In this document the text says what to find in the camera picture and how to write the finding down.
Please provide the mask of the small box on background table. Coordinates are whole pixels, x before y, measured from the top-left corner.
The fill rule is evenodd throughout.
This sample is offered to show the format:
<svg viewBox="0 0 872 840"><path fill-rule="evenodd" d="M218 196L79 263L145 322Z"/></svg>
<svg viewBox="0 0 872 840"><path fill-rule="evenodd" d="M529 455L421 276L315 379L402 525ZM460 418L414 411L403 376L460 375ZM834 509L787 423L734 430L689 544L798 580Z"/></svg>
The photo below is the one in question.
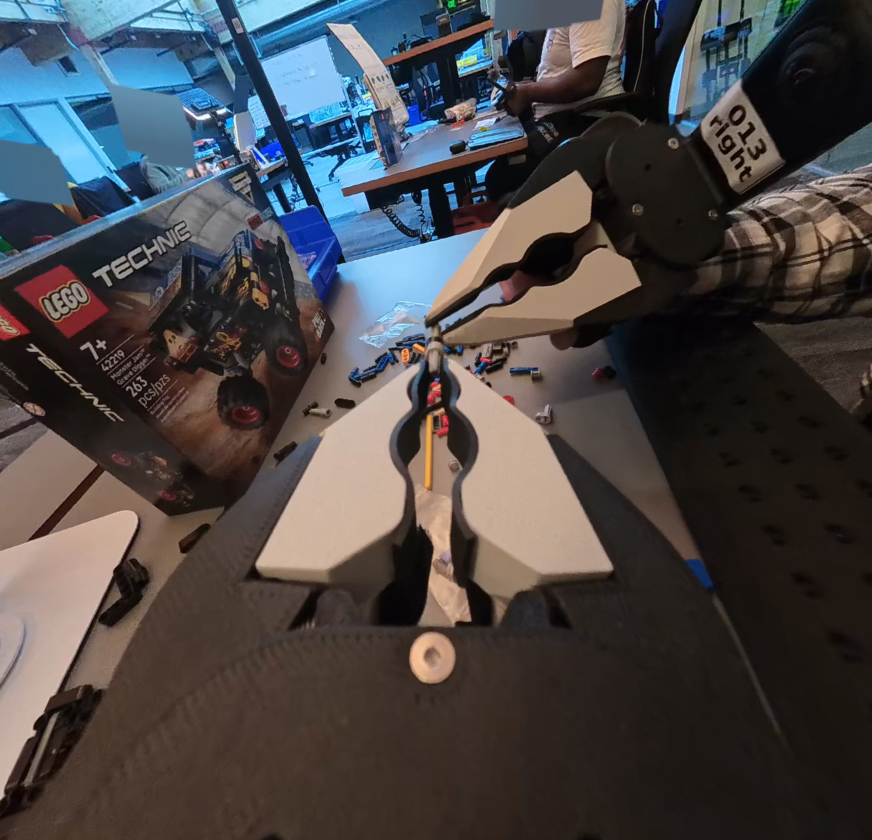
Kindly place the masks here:
<svg viewBox="0 0 872 840"><path fill-rule="evenodd" d="M397 125L392 109L378 109L371 114L370 125L378 157L385 169L398 165L403 148L401 129Z"/></svg>

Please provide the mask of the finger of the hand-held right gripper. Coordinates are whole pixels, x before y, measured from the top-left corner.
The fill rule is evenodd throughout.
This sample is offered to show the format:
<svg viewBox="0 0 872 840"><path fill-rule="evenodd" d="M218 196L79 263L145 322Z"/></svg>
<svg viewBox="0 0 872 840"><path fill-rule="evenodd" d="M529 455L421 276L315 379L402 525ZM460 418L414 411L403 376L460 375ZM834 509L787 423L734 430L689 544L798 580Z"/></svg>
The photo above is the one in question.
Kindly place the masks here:
<svg viewBox="0 0 872 840"><path fill-rule="evenodd" d="M433 299L425 325L445 327L447 318L532 259L554 260L561 248L568 248L569 258L558 267L576 261L574 271L593 249L615 252L602 226L592 219L592 202L587 182L571 171L520 205L504 210Z"/></svg>
<svg viewBox="0 0 872 840"><path fill-rule="evenodd" d="M446 328L452 346L538 337L568 331L590 312L641 287L630 259L600 247L559 283L528 289L511 303L487 306Z"/></svg>

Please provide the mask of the wooden office table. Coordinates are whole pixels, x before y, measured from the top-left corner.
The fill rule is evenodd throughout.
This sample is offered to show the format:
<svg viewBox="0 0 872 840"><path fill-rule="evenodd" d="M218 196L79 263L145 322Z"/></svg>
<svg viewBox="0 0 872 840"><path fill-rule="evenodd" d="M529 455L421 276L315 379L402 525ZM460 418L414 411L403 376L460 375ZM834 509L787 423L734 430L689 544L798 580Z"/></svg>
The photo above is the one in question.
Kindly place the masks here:
<svg viewBox="0 0 872 840"><path fill-rule="evenodd" d="M426 194L434 234L454 235L446 188L458 204L474 191L474 175L497 158L522 155L528 137L517 118L489 112L461 124L440 124L419 131L404 145L399 161L386 167L376 152L365 155L338 180L344 197L364 195L371 210L391 205L403 195Z"/></svg>

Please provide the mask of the toy set box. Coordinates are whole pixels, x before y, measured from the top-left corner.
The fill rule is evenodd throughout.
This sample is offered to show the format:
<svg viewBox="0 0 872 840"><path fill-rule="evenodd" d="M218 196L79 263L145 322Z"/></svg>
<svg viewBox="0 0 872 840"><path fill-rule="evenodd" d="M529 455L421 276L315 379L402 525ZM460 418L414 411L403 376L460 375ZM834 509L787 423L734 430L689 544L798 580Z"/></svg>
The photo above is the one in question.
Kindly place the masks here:
<svg viewBox="0 0 872 840"><path fill-rule="evenodd" d="M2 389L163 514L241 497L334 325L249 165L2 263Z"/></svg>

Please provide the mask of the person's right hand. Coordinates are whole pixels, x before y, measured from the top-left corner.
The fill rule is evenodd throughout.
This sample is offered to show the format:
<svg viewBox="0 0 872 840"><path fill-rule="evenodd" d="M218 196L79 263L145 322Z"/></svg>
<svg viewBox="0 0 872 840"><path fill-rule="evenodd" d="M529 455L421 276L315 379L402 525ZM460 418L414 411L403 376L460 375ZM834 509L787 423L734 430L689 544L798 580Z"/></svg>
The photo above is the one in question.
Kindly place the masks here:
<svg viewBox="0 0 872 840"><path fill-rule="evenodd" d="M500 282L500 292L504 303L521 297L529 289L546 283L549 279L541 275L532 275L527 272L517 270L508 279Z"/></svg>

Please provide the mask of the black toy joint connector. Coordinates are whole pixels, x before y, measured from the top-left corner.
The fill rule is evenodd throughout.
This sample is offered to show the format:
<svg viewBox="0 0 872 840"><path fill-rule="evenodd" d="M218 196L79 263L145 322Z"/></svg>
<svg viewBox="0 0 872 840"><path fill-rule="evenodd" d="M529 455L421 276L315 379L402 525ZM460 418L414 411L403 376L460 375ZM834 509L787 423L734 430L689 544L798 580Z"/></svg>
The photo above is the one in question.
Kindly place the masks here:
<svg viewBox="0 0 872 840"><path fill-rule="evenodd" d="M97 617L98 623L105 627L115 626L139 604L150 581L147 568L135 557L128 557L121 562L113 573L119 598Z"/></svg>

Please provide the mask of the black toy frame part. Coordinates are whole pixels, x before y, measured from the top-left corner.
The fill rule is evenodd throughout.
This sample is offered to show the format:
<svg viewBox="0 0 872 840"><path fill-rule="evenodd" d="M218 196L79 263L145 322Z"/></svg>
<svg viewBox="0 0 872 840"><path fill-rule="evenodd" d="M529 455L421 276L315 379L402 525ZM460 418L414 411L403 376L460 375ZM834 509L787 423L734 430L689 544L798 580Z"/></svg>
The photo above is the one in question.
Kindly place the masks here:
<svg viewBox="0 0 872 840"><path fill-rule="evenodd" d="M6 780L2 820L28 808L58 773L102 700L103 689L76 686L54 695L33 724Z"/></svg>

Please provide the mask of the empty clear plastic bag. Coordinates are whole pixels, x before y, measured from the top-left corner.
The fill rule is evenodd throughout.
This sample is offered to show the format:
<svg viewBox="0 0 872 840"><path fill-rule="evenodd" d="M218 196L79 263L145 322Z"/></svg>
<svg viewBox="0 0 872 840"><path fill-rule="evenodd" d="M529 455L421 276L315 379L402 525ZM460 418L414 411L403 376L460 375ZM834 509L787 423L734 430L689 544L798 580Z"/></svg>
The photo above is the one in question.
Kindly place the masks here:
<svg viewBox="0 0 872 840"><path fill-rule="evenodd" d="M395 341L401 338L409 335L416 337L424 332L424 320L430 309L430 303L398 301L370 323L358 339L371 347L385 349L395 345Z"/></svg>

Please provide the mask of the black pole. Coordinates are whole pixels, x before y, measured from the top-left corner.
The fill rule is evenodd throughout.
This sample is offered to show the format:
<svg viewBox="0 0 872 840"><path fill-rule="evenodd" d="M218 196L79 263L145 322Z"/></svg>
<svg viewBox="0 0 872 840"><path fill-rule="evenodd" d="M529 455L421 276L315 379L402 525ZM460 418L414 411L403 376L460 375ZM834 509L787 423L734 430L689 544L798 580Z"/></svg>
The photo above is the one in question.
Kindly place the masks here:
<svg viewBox="0 0 872 840"><path fill-rule="evenodd" d="M248 35L248 31L234 0L215 0L215 2L223 16L228 30L230 31L239 58L242 61L247 75L253 84L253 88L263 105L269 125L272 127L282 148L289 171L292 173L297 185L299 186L307 205L316 207L322 216L325 216L326 213L323 210L317 190L312 184L308 170L305 167L300 152L293 140L293 134L281 112L275 93L273 92L263 70L256 47Z"/></svg>

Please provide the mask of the person's right forearm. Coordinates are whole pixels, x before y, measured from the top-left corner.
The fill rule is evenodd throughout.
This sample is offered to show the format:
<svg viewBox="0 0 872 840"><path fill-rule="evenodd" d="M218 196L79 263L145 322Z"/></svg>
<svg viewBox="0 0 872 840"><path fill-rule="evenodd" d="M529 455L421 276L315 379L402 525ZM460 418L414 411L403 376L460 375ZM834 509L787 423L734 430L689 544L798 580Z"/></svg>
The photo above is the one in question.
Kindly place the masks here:
<svg viewBox="0 0 872 840"><path fill-rule="evenodd" d="M764 323L870 318L870 165L764 194L729 219L721 252L666 311Z"/></svg>

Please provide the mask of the whiteboard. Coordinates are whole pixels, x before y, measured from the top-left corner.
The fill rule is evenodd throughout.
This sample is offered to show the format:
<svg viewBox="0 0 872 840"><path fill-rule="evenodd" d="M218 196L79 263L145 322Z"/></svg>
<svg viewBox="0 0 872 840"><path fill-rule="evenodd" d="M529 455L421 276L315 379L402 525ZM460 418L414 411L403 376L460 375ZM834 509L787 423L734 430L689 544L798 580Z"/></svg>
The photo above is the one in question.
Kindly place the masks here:
<svg viewBox="0 0 872 840"><path fill-rule="evenodd" d="M342 77L324 37L262 60L261 65L286 119L346 101Z"/></svg>

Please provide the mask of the blue storage bin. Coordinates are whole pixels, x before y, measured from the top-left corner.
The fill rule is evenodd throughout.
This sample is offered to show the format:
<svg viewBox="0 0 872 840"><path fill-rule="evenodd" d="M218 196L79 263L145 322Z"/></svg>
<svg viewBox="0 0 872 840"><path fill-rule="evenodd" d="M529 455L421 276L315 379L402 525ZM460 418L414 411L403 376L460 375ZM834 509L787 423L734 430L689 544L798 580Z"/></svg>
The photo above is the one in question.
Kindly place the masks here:
<svg viewBox="0 0 872 840"><path fill-rule="evenodd" d="M278 217L289 241L321 301L324 301L337 277L342 254L331 225L315 206L307 206Z"/></svg>

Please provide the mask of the pile of small toy pins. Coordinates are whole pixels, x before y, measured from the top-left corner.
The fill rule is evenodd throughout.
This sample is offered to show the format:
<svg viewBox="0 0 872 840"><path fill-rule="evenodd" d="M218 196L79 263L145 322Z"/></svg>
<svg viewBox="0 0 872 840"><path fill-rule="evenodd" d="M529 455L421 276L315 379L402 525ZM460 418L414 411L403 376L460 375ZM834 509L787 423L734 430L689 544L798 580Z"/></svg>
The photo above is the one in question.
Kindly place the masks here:
<svg viewBox="0 0 872 840"><path fill-rule="evenodd" d="M374 361L364 367L355 367L348 375L349 382L355 388L361 388L365 382L380 376L388 366L417 366L425 352L427 343L426 336L422 333L416 337L409 335L395 341L395 345L386 348L378 354ZM497 341L483 344L473 353L473 360L462 365L463 369L471 373L476 379L489 388L492 386L487 376L505 368L509 358L518 348L517 341ZM446 355L462 356L465 347L463 345L445 345ZM444 438L449 433L450 422L446 410L437 407L442 401L442 383L435 379L430 383L427 395L427 407L434 416L433 431L437 438Z"/></svg>

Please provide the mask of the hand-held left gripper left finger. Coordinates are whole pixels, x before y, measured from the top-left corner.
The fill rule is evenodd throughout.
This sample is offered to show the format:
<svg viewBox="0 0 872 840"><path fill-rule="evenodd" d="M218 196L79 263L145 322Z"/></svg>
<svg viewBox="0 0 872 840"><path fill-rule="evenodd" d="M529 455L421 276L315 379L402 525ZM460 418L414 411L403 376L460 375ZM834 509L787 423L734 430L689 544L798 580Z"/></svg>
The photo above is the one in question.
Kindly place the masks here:
<svg viewBox="0 0 872 840"><path fill-rule="evenodd" d="M419 623L432 546L410 464L436 376L406 369L324 431L256 559L260 576L346 591L380 625Z"/></svg>

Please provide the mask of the black office chair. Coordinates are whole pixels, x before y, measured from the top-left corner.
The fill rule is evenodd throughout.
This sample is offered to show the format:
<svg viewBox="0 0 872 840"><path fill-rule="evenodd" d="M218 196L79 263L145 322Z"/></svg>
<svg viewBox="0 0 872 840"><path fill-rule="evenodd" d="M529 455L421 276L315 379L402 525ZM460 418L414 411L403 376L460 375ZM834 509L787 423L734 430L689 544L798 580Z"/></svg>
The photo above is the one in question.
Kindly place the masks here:
<svg viewBox="0 0 872 840"><path fill-rule="evenodd" d="M669 124L671 81L703 0L670 0L659 16L654 0L641 0L629 13L623 90L592 99L581 115L627 113L640 121Z"/></svg>

